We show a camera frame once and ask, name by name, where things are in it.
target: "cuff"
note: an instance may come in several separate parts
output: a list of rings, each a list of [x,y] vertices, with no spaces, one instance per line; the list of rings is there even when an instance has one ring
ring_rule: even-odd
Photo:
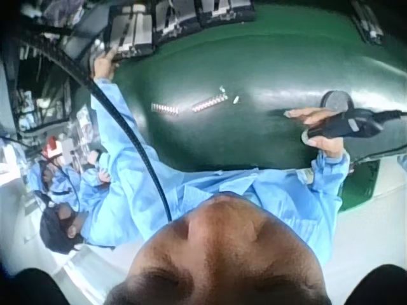
[[[346,156],[348,156],[348,152],[345,151],[345,150],[343,151],[342,156],[336,157],[336,158],[328,157],[324,151],[319,151],[319,153],[322,154],[322,158],[325,159],[325,163],[327,163],[327,164],[338,164],[338,163],[340,163]]]
[[[110,81],[110,79],[107,79],[107,78],[98,78],[98,79],[95,79],[95,83],[97,85],[103,85],[103,84],[111,84],[112,82]]]
[[[319,169],[323,174],[332,174],[349,170],[350,157],[347,151],[343,152],[342,157],[330,158],[323,151],[318,152],[318,157],[313,161],[313,168]]]

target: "metal spring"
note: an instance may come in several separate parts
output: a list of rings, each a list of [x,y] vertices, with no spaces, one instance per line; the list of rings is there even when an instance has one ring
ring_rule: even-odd
[[[154,111],[154,112],[172,114],[172,115],[175,115],[175,116],[177,114],[179,114],[179,108],[172,107],[172,106],[161,105],[161,104],[151,104],[151,110]]]
[[[203,102],[199,102],[199,103],[195,104],[194,106],[192,106],[192,111],[193,112],[202,111],[206,108],[212,107],[213,105],[219,104],[227,99],[228,99],[228,96],[226,95],[226,93],[216,95],[215,97],[211,97]]]

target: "black cap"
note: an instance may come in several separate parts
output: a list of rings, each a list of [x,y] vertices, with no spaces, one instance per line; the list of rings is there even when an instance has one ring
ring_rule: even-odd
[[[44,209],[39,225],[39,235],[46,248],[60,254],[69,254],[83,239],[80,235],[75,238],[68,237],[67,227],[61,225],[58,217],[58,209],[58,205]]]

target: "handheld scanner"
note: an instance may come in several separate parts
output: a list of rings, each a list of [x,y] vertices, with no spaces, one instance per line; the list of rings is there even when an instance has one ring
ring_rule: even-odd
[[[307,130],[307,137],[317,136],[333,139],[338,137],[370,138],[383,130],[378,114],[367,109],[349,109],[326,118],[322,123]]]

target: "component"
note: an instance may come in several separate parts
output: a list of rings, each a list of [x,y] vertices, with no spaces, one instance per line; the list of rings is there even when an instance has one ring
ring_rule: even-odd
[[[192,111],[193,112],[199,112],[202,111],[206,108],[212,107],[213,105],[219,104],[225,100],[228,99],[228,96],[225,93],[216,95],[215,97],[208,98],[207,100],[204,100],[203,102],[199,102],[192,106]]]
[[[106,45],[117,48],[115,60],[153,53],[153,19],[145,5],[112,6]]]
[[[161,104],[151,104],[151,111],[172,115],[179,114],[179,108]]]
[[[253,21],[256,14],[252,0],[200,0],[197,6],[202,27]]]
[[[321,100],[322,108],[329,108],[332,111],[342,112],[355,108],[352,97],[345,92],[333,90],[327,92]]]
[[[383,30],[376,15],[364,0],[353,0],[355,15],[352,17],[363,40],[370,44],[382,45]]]
[[[350,109],[326,118],[322,123],[310,128],[301,136],[303,141],[323,136],[328,139],[338,137],[370,138],[379,134],[383,124],[400,119],[407,112],[398,110],[373,112],[369,109]]]
[[[161,0],[154,3],[155,45],[201,30],[194,1]]]

